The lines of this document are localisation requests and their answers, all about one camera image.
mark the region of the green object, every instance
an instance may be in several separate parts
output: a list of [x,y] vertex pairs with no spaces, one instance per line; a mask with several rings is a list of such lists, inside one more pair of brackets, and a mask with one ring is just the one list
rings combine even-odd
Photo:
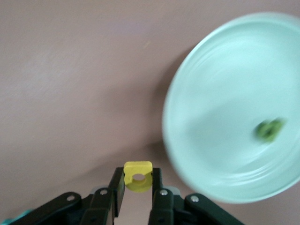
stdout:
[[284,123],[285,122],[281,119],[273,121],[265,120],[256,127],[256,136],[265,142],[273,142],[281,131]]

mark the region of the yellow foam piece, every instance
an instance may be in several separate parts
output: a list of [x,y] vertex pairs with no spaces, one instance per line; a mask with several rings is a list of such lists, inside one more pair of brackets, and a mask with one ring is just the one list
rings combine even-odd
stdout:
[[[149,161],[126,162],[124,164],[124,183],[126,187],[134,192],[148,191],[152,186],[152,163]],[[135,180],[134,175],[142,174],[143,180]]]

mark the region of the yellow block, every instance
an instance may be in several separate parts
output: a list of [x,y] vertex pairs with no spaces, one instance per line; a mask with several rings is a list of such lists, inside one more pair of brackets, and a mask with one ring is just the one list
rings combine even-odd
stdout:
[[[149,161],[126,162],[124,164],[124,183],[126,187],[134,192],[145,192],[152,186],[152,163]],[[134,175],[142,174],[143,180],[135,180]]]

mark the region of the teal object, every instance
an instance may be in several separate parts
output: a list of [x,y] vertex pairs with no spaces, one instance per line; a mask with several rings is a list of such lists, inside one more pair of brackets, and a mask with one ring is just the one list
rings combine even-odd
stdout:
[[[284,118],[272,142],[254,129]],[[167,93],[163,138],[181,179],[226,203],[250,203],[300,180],[300,20],[258,13],[203,39]]]
[[23,213],[21,213],[19,216],[17,216],[16,218],[14,218],[14,219],[6,219],[6,220],[4,220],[0,225],[9,225],[9,224],[11,224],[12,222],[14,222],[14,221],[16,221],[16,220],[18,220],[18,219],[20,219],[20,218],[22,218],[22,217],[24,217],[24,216],[26,216],[28,213],[30,213],[32,210],[26,210],[26,211],[24,211]]

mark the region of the pink surface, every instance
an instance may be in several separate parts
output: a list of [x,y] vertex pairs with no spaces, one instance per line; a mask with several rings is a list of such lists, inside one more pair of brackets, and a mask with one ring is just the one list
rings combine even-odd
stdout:
[[[162,144],[170,80],[209,32],[259,11],[300,16],[300,2],[0,1],[0,220],[66,191],[85,197],[131,160],[190,194]],[[220,205],[249,225],[297,225],[299,191]],[[150,208],[149,193],[127,191],[116,224],[147,224]]]

